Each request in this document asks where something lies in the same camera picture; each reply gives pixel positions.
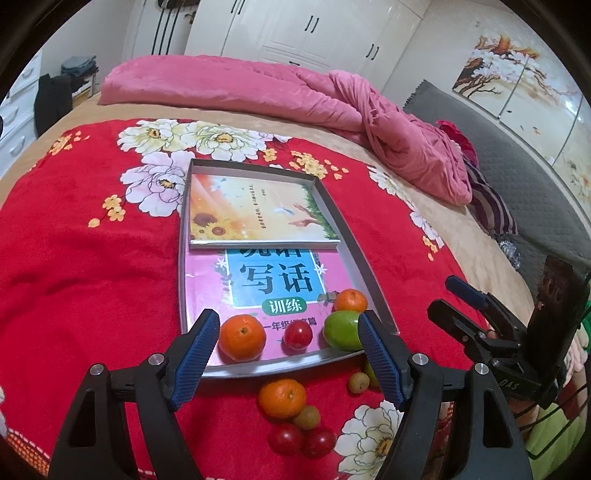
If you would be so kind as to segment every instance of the beige bedsheet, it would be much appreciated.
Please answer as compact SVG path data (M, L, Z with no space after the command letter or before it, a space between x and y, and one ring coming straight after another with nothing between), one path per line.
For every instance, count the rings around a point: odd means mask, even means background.
M78 125L112 119L180 118L199 119L239 128L288 135L309 140L367 164L377 164L366 149L321 128L294 124L242 113L203 111L160 105L97 105L98 95L83 103L41 136L0 180L0 205L4 203L14 183L25 174L65 131ZM517 317L527 323L533 310L533 300L525 281L511 267L499 246L491 239L465 207L450 207L404 185L421 214L438 231L451 249L468 282L502 301Z

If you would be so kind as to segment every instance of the drawer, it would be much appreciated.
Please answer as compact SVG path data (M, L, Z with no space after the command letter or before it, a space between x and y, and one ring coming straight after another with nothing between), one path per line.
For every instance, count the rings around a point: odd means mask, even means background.
M4 120L4 131L0 135L0 140L34 113L37 90L37 82L32 83L0 105L0 116Z
M285 65L292 65L294 67L304 67L309 70L314 70L320 73L326 73L330 70L327 65L316 63L308 59L302 59L296 56L292 56L289 53L285 53L278 50L272 50L270 48L263 47L259 54L258 61L264 61L266 63L284 63Z
M31 115L23 124L0 140L0 178L36 139L35 122Z
M33 82L39 80L41 76L41 50L31 59L25 69L18 76L17 81L14 82L10 89L10 95L16 95L23 88L29 86Z

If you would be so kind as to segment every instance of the striped pillow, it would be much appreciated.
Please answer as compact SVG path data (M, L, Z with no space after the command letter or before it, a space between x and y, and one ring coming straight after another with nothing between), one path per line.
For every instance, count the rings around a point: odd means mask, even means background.
M472 205L476 220L489 234L517 234L517 224L509 207L499 193L491 187L484 176L470 161L464 159L468 179L472 187Z

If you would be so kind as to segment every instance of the white dresser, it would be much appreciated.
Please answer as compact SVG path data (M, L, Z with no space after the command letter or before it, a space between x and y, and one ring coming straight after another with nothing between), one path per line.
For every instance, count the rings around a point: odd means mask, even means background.
M41 75L41 50L33 57L0 104L4 130L0 136L0 178L37 138L34 104Z

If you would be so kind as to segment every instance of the orange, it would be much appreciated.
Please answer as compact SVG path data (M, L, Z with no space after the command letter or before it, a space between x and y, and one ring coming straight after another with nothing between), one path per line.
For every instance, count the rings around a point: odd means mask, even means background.
M274 419L286 420L299 415L306 406L306 390L295 380L277 380L259 391L259 405Z
M368 299L359 290L347 288L336 296L335 310L364 312L368 308Z
M234 315L220 328L217 344L235 362L251 362L261 355L266 342L261 322L252 315Z

